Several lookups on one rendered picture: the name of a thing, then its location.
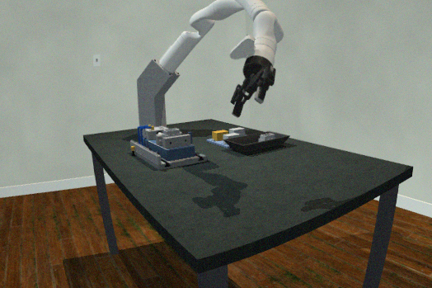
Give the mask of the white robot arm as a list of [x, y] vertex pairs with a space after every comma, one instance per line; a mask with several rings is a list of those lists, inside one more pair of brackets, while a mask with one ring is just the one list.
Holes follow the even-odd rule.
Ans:
[[[195, 13], [190, 25], [198, 32], [184, 31], [161, 57], [159, 64], [168, 72], [174, 73], [187, 55], [212, 29], [215, 21], [221, 21], [236, 12], [246, 10], [253, 24], [253, 36], [247, 35], [230, 53], [232, 59], [249, 58], [254, 55], [275, 63], [277, 43], [284, 37], [284, 31], [276, 15], [261, 0], [216, 0]], [[275, 30], [275, 31], [274, 31]]]

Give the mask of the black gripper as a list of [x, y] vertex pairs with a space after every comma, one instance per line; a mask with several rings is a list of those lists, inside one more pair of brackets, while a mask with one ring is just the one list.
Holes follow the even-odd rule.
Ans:
[[[260, 104], [264, 102], [266, 91], [275, 83], [275, 70], [272, 63], [262, 56], [254, 55], [247, 58], [243, 67], [245, 80], [242, 85], [237, 85], [231, 100], [234, 105], [232, 109], [234, 116], [238, 118], [241, 115], [244, 103], [254, 92], [256, 92], [255, 100]], [[246, 92], [249, 94], [245, 95]]]

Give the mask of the small yellow block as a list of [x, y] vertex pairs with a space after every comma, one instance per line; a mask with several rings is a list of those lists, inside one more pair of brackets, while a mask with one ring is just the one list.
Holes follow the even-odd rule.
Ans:
[[216, 141], [223, 140], [223, 135], [228, 134], [228, 131], [226, 130], [218, 130], [212, 132], [212, 138]]

